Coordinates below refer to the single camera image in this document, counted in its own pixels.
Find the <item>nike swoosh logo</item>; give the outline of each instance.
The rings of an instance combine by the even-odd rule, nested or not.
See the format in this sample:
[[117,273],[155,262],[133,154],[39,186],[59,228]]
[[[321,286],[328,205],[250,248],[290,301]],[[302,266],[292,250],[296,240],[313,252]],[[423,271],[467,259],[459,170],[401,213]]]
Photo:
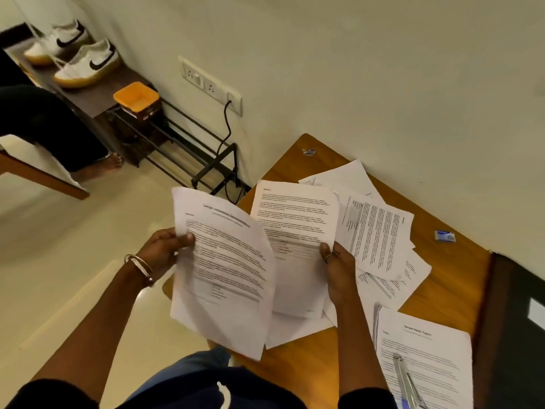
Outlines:
[[99,64],[94,64],[93,61],[91,60],[89,62],[89,67],[91,67],[93,70],[100,70],[101,68],[106,66],[106,63],[108,63],[108,61],[113,57],[114,54],[116,54],[115,50],[111,52],[110,54],[108,54],[108,57],[102,63],[99,63]]
[[70,46],[73,42],[75,42],[77,39],[79,39],[79,38],[83,35],[83,33],[84,33],[84,32],[79,33],[79,34],[78,34],[77,36],[75,36],[73,39],[68,40],[68,41],[66,41],[66,42],[57,39],[57,46],[59,46],[59,47],[61,47],[61,48],[68,47],[68,46]]

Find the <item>drawstring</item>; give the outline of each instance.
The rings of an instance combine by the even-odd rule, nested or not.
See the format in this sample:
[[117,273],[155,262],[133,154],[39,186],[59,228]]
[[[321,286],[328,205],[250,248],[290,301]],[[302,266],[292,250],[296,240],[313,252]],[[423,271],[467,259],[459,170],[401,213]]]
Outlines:
[[231,404],[231,392],[229,392],[229,389],[220,382],[217,383],[217,387],[223,395],[223,404],[220,409],[229,409],[229,405]]

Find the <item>white sneaker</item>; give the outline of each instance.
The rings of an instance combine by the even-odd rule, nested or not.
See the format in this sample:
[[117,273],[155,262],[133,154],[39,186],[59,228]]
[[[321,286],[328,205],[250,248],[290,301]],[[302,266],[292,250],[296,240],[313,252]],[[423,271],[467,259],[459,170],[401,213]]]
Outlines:
[[77,89],[88,86],[121,65],[115,46],[104,39],[82,46],[74,58],[66,63],[53,78],[62,87]]
[[53,26],[51,33],[36,41],[24,56],[35,66],[53,63],[51,55],[69,60],[78,48],[91,42],[87,29],[78,21],[63,26]]

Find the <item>hand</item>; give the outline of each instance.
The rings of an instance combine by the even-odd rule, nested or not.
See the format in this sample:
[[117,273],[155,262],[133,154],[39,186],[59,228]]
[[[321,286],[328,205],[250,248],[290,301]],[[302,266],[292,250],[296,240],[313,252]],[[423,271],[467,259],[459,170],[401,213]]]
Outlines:
[[347,301],[359,302],[358,286],[356,284],[356,260],[339,243],[333,245],[333,250],[337,254],[330,255],[329,246],[326,243],[320,244],[320,254],[324,261],[327,258],[329,298],[335,304],[335,307]]
[[185,247],[193,247],[195,236],[188,232],[178,237],[174,228],[160,229],[144,244],[138,256],[152,268],[151,277],[159,280],[176,263],[175,253]]

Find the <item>wooden chair leg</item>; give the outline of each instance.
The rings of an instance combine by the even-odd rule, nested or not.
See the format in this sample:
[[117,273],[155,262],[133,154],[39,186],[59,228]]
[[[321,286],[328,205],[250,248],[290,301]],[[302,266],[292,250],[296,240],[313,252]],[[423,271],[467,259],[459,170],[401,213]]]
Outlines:
[[0,151],[0,174],[4,172],[12,173],[13,175],[47,186],[48,188],[77,199],[85,199],[89,196],[89,192],[48,174],[47,172],[41,171],[34,166],[9,155],[5,151]]

